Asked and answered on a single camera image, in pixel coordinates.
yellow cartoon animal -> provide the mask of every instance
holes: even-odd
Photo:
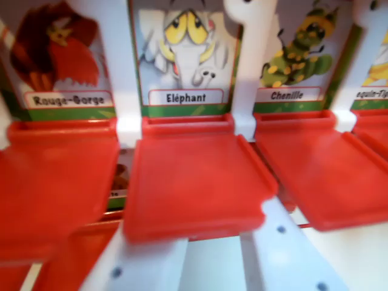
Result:
[[[368,72],[368,78],[364,81],[363,86],[368,86],[378,80],[386,80],[388,86],[388,32],[381,44],[380,51]]]

red plastic tray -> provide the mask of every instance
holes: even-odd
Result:
[[[0,151],[0,262],[48,258],[103,215],[119,145],[115,121],[16,122]]]
[[[355,111],[353,132],[379,155],[388,159],[388,109]]]
[[[232,117],[148,119],[124,214],[132,242],[223,236],[259,227],[277,183]]]
[[[33,291],[79,290],[118,225],[119,221],[92,224],[70,236],[54,257],[43,264]]]
[[[20,290],[30,268],[30,265],[0,267],[1,290]]]
[[[330,112],[257,115],[257,145],[318,230],[388,220],[388,163]]]

cartoon caterpillar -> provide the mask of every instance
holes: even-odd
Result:
[[[318,1],[314,2],[313,10],[307,14],[307,18],[295,34],[295,39],[287,46],[281,39],[283,29],[278,33],[282,49],[263,65],[261,83],[265,87],[280,87],[282,85],[294,85],[309,79],[312,75],[325,74],[331,67],[333,59],[330,55],[312,56],[321,53],[324,45],[318,51],[311,48],[321,44],[323,39],[333,33],[338,13],[338,7],[332,12],[326,12],[323,8],[315,8]]]

elephant ear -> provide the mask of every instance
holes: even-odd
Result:
[[[212,42],[215,42],[215,65],[218,69],[223,69],[228,61],[229,57],[229,46],[227,43],[226,36],[229,35],[224,25],[224,15],[221,12],[214,12],[209,14],[209,20],[211,20],[215,27],[210,32]]]
[[[139,51],[139,59],[154,63],[162,72],[167,71],[167,60],[160,52],[159,43],[164,39],[163,27],[166,13],[161,10],[140,10],[139,27],[144,45]]]

white plastic post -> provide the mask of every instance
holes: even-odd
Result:
[[[129,244],[120,226],[80,291],[177,291],[187,239]]]
[[[4,150],[10,145],[7,137],[7,128],[11,124],[11,114],[0,93],[0,150]]]
[[[262,208],[264,224],[240,235],[248,291],[347,290],[278,198]]]
[[[68,0],[79,14],[99,24],[112,95],[117,134],[122,148],[134,148],[141,139],[141,107],[132,49],[128,5],[125,0]]]
[[[374,10],[370,9],[371,3],[371,0],[353,1],[353,20],[363,29],[363,35],[353,62],[330,106],[336,116],[335,129],[339,132],[351,132],[356,124],[356,116],[350,108],[388,29],[388,0],[376,1]]]
[[[242,134],[248,141],[255,134],[256,120],[252,112],[276,3],[277,0],[224,0],[230,18],[244,26],[232,115],[235,134]]]

